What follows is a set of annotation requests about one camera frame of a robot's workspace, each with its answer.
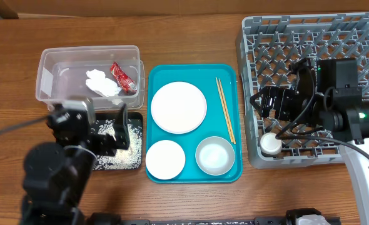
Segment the white paper cup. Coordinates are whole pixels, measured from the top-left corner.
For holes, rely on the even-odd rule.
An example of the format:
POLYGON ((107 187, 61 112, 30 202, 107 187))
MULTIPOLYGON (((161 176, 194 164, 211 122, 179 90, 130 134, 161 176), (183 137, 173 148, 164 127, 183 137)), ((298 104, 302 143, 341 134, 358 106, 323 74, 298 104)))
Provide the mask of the white paper cup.
POLYGON ((262 155, 266 157, 275 157, 281 153, 282 142, 276 138, 276 134, 268 132, 260 138, 260 149, 262 155))

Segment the wooden chopstick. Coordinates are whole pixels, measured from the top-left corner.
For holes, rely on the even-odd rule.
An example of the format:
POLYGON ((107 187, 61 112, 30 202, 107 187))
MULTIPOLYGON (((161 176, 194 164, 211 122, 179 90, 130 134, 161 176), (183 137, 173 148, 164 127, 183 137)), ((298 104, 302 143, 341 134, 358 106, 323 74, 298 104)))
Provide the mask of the wooden chopstick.
POLYGON ((223 110, 225 112, 225 119, 226 119, 226 123, 227 123, 227 126, 228 126, 228 132, 229 132, 229 135, 230 135, 230 139, 231 139, 231 142, 233 144, 236 144, 236 139, 235 139, 235 135, 234 135, 232 124, 231 124, 231 118, 230 118, 230 114, 229 114, 229 110, 228 110, 228 105, 226 103, 226 97, 225 97, 225 93, 224 93, 223 86, 222 86, 222 83, 221 83, 220 79, 218 79, 218 87, 220 89, 220 97, 221 97, 221 101, 222 101, 222 107, 223 107, 223 110))
POLYGON ((225 95, 224 95, 224 92, 223 92, 223 87, 221 85, 220 80, 217 77, 215 79, 216 79, 216 85, 217 85, 217 88, 218 88, 218 93, 220 95, 221 107, 223 109, 223 113, 224 113, 224 116, 225 116, 225 121, 226 121, 226 126, 227 126, 227 129, 228 129, 228 134, 230 136, 230 141, 231 141, 231 143, 235 144, 236 141, 235 141, 235 137, 234 137, 234 134, 233 134, 232 127, 231 127, 231 121, 230 121, 230 116, 229 116, 229 113, 228 113, 228 108, 227 108, 227 105, 226 105, 226 99, 225 99, 225 95))

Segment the red snack wrapper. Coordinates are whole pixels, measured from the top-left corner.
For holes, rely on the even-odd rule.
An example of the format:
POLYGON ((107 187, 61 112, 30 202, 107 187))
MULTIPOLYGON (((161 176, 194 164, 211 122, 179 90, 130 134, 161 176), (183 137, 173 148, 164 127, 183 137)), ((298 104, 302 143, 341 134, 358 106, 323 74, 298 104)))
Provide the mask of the red snack wrapper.
POLYGON ((118 85, 126 94, 135 93, 137 91, 134 81, 121 69, 117 62, 111 65, 110 71, 118 85))

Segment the white napkin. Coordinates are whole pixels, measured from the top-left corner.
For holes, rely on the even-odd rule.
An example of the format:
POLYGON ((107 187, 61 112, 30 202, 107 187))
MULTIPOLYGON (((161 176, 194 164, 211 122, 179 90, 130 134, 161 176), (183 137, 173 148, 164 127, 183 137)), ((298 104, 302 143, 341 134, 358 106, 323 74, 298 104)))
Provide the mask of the white napkin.
POLYGON ((109 98, 109 101, 114 105, 119 105, 123 102, 119 98, 122 88, 118 86, 116 81, 107 78, 104 72, 93 69, 92 71, 86 71, 86 75, 88 77, 86 85, 90 90, 102 97, 109 98))

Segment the large white plate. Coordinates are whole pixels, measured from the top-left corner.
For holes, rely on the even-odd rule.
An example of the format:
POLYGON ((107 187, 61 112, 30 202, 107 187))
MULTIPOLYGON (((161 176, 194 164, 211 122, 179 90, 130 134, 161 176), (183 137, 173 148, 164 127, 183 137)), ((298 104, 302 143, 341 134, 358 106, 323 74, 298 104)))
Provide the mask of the large white plate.
POLYGON ((164 85, 151 100, 153 121, 164 131, 185 134, 195 130, 204 121, 207 101, 195 85, 176 81, 164 85))

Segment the grey-white bowl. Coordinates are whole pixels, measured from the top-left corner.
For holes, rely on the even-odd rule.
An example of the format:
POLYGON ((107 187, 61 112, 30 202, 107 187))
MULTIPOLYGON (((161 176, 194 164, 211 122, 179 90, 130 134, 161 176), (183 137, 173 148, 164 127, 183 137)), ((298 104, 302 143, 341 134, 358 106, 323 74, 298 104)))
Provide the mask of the grey-white bowl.
POLYGON ((210 136, 198 144, 195 159, 198 167, 204 173, 220 176, 233 167, 236 156, 229 141, 219 136, 210 136))

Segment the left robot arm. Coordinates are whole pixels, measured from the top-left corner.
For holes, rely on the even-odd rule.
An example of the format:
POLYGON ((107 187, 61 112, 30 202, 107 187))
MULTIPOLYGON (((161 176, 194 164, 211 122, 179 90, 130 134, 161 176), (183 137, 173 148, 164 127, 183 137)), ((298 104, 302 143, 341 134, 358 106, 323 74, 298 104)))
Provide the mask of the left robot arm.
POLYGON ((21 224, 121 224, 117 214, 90 217, 79 202, 98 156, 128 149, 128 109, 112 115, 95 113, 91 103, 55 104, 46 124, 55 140, 31 148, 24 159, 21 224))

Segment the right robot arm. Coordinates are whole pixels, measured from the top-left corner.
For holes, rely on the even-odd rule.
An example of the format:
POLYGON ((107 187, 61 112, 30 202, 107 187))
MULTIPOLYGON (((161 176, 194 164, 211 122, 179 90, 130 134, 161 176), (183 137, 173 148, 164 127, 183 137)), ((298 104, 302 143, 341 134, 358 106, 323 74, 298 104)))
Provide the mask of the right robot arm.
POLYGON ((250 97, 260 117, 271 110, 287 125, 277 141, 313 140, 335 143, 348 169, 361 224, 369 224, 369 101, 362 99, 355 58, 293 62, 294 89, 265 86, 250 97))

